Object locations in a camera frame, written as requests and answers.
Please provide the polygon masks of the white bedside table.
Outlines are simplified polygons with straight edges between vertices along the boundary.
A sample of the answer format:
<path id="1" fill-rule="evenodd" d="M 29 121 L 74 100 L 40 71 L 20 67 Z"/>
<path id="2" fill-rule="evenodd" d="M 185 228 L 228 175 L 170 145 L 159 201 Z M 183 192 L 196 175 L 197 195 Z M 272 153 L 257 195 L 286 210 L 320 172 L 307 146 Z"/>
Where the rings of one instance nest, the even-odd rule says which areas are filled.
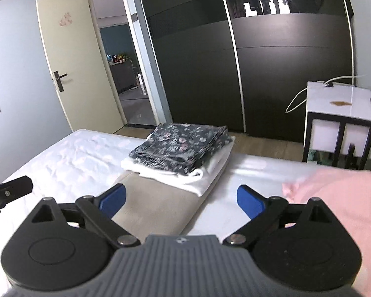
<path id="1" fill-rule="evenodd" d="M 351 153 L 363 170 L 371 160 L 371 91 L 348 84 L 308 82 L 302 161 L 310 151 L 332 154 L 332 166 Z"/>

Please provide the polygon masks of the polka dot bed sheet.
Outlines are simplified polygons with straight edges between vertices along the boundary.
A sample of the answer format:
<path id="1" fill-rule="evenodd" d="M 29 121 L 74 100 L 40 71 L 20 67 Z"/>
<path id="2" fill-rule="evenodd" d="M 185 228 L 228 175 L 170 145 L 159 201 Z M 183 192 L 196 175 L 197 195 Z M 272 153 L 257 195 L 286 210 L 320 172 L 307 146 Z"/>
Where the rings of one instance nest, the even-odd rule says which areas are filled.
<path id="1" fill-rule="evenodd" d="M 121 161 L 141 144 L 134 137 L 81 129 L 42 151 L 7 177 L 28 176 L 33 191 L 0 213 L 0 257 L 9 238 L 43 197 L 74 202 L 81 195 L 99 195 L 123 173 Z M 223 240 L 249 219 L 236 203 L 236 191 L 246 184 L 264 197 L 279 196 L 284 183 L 307 179 L 314 164 L 232 153 L 218 183 L 183 233 L 216 235 Z M 0 296 L 10 284 L 0 262 Z"/>

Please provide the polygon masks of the dark floral jeans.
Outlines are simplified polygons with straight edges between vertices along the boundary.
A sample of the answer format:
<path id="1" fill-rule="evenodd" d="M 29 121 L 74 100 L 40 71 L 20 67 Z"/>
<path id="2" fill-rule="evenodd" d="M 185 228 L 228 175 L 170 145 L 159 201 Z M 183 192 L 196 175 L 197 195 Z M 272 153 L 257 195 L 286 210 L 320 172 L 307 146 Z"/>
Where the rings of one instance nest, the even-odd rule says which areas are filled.
<path id="1" fill-rule="evenodd" d="M 231 143 L 225 126 L 159 124 L 129 157 L 148 168 L 187 175 Z"/>

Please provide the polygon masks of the pink blanket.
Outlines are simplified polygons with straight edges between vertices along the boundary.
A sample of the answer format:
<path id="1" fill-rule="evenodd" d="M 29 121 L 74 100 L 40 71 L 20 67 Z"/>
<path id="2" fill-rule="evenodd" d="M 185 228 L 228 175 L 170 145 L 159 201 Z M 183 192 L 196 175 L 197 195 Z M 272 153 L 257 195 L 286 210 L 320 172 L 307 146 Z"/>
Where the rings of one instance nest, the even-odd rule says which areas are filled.
<path id="1" fill-rule="evenodd" d="M 308 178 L 282 184 L 290 203 L 321 198 L 358 245 L 362 266 L 353 287 L 371 296 L 371 171 L 319 169 Z"/>

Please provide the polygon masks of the black sliding wardrobe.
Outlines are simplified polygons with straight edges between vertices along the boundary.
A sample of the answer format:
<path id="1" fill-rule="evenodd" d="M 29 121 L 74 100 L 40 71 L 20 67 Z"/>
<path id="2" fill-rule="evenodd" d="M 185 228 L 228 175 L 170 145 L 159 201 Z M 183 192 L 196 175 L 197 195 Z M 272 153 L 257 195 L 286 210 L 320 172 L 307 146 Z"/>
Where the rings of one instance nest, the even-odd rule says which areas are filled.
<path id="1" fill-rule="evenodd" d="M 310 81 L 351 82 L 348 0 L 141 0 L 172 120 L 300 142 Z"/>

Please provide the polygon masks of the beige folded garment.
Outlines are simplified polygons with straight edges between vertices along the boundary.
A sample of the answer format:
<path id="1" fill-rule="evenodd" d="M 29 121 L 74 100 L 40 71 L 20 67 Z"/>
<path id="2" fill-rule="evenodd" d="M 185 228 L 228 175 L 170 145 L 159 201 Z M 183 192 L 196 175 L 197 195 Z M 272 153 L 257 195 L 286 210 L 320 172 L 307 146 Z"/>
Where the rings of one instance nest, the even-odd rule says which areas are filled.
<path id="1" fill-rule="evenodd" d="M 125 186 L 126 202 L 112 220 L 144 242 L 151 234 L 181 234 L 217 181 L 201 197 L 130 171 L 123 172 L 115 183 Z"/>

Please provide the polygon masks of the cream door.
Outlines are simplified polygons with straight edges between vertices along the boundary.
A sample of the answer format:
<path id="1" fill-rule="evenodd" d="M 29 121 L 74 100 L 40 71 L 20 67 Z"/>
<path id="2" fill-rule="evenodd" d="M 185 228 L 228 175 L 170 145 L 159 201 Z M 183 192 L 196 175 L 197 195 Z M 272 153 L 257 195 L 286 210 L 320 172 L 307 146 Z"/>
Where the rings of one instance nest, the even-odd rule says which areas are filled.
<path id="1" fill-rule="evenodd" d="M 124 123 L 107 76 L 88 0 L 37 0 L 39 30 L 63 112 L 72 131 L 114 133 Z M 54 72 L 61 79 L 60 93 Z"/>

